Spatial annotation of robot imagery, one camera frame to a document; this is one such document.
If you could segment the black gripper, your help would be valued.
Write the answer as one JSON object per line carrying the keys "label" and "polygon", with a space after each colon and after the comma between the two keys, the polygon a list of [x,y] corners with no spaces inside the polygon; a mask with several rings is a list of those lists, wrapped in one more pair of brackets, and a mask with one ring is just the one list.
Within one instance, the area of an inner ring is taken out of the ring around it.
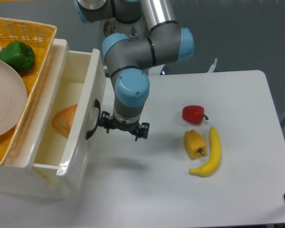
{"label": "black gripper", "polygon": [[110,115],[107,111],[102,111],[98,118],[98,126],[106,129],[109,133],[110,130],[120,130],[124,132],[130,132],[135,136],[135,141],[143,138],[147,139],[149,134],[149,123],[139,123],[140,117],[136,116],[133,118],[123,119],[119,116]]}

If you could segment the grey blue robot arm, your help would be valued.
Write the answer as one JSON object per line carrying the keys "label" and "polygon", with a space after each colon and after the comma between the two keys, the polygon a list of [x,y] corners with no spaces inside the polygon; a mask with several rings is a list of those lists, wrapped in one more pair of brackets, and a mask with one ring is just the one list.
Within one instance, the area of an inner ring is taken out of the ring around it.
{"label": "grey blue robot arm", "polygon": [[85,23],[113,19],[123,26],[102,42],[115,97],[113,113],[100,111],[97,125],[146,139],[149,124],[139,122],[150,91],[145,70],[190,58],[191,31],[178,25],[168,0],[76,0],[74,4]]}

